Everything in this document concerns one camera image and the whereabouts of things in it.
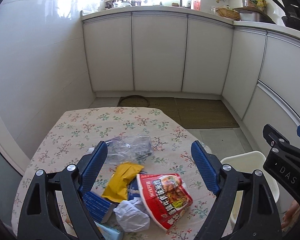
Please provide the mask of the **right hand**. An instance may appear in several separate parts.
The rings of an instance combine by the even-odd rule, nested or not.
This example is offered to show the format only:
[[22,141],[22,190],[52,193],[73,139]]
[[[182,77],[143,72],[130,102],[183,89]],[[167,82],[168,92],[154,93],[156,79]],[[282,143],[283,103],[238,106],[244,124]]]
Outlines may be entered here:
[[300,216],[300,205],[296,200],[293,200],[289,209],[282,218],[281,229],[287,231],[292,228]]

